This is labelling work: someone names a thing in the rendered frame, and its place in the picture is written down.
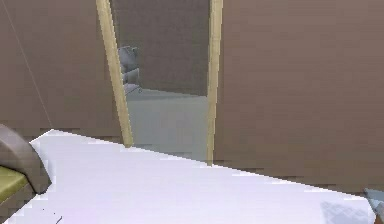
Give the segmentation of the grey office chair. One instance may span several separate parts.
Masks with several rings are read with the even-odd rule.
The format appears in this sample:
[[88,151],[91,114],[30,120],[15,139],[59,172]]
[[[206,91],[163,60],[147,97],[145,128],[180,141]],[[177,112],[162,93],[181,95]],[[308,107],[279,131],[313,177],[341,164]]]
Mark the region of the grey office chair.
[[142,92],[140,69],[138,63],[138,48],[123,46],[118,49],[123,87],[126,94],[138,90]]

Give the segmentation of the brown sofa with green cushion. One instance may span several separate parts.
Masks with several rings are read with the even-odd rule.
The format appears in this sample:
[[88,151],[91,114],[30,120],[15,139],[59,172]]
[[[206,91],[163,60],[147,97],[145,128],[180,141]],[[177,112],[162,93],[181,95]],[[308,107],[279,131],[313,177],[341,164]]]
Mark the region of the brown sofa with green cushion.
[[0,124],[0,223],[44,194],[52,181],[33,146]]

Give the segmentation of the grey blue angular object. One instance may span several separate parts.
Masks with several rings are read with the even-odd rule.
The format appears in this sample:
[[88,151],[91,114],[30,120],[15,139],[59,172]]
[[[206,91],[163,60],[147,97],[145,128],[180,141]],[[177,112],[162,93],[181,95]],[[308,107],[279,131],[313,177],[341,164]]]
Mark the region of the grey blue angular object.
[[364,195],[375,213],[374,224],[384,224],[384,191],[365,188]]

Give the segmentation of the pale wooden door frame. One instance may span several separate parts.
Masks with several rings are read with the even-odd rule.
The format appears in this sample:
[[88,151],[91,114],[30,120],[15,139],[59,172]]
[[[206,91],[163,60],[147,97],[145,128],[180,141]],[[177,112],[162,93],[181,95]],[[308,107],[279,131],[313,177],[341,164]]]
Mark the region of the pale wooden door frame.
[[[117,53],[117,41],[113,26],[112,11],[109,0],[95,0],[97,15],[103,37],[103,44],[108,63],[108,70],[112,84],[113,96],[116,103],[117,115],[121,129],[123,145],[127,148],[134,144],[132,128],[123,81],[121,77],[120,61]],[[222,13],[224,0],[209,0],[209,44],[208,44],[208,86],[207,99],[207,145],[206,159],[208,166],[214,164],[215,128],[217,114],[217,88],[219,83]]]

